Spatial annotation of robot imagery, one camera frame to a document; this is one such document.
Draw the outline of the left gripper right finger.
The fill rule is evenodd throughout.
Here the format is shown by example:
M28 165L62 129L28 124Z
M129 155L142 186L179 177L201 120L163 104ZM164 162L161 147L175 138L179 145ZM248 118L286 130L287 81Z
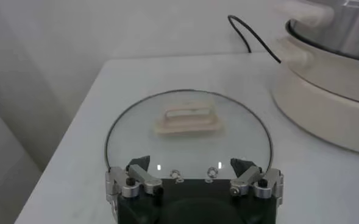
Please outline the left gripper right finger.
M284 176L278 169L263 172L252 161L232 158L230 165L236 178L230 180L230 194L234 197L247 195L250 189L261 199L283 198Z

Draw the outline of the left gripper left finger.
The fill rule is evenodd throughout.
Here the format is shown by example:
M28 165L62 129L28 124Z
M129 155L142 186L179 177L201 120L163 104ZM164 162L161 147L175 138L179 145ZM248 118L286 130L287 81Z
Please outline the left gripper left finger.
M159 197L163 194L163 181L148 173L150 156L135 158L125 169L118 166L110 167L105 174L105 190L107 198L135 198L144 193Z

